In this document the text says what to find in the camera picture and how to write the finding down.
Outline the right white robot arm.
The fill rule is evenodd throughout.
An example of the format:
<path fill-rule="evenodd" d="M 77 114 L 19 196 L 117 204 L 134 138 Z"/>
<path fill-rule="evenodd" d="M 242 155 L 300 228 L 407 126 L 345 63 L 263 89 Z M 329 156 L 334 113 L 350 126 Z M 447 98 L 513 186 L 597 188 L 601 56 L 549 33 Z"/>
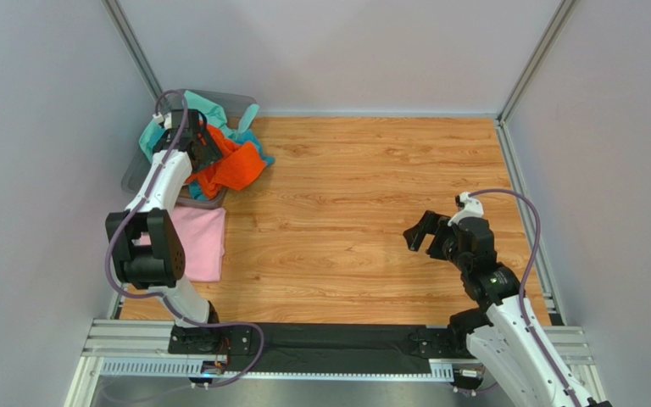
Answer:
<path fill-rule="evenodd" d="M 498 261 L 495 236 L 481 217 L 426 211 L 403 232 L 410 251 L 433 237 L 427 254 L 453 264 L 474 309 L 452 315 L 448 340 L 477 359 L 516 406 L 600 406 L 549 342 L 520 280 Z"/>

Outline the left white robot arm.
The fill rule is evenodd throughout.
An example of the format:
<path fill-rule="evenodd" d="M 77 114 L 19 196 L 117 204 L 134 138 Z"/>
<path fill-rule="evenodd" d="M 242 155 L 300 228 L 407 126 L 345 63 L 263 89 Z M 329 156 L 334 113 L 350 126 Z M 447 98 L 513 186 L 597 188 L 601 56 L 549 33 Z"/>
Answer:
<path fill-rule="evenodd" d="M 172 211 L 194 170 L 221 158 L 196 109 L 156 113 L 164 130 L 136 197 L 105 221 L 106 276 L 116 288 L 127 284 L 137 299 L 156 298 L 173 316 L 171 354 L 215 354 L 224 345 L 212 304 L 186 279 L 186 251 Z"/>

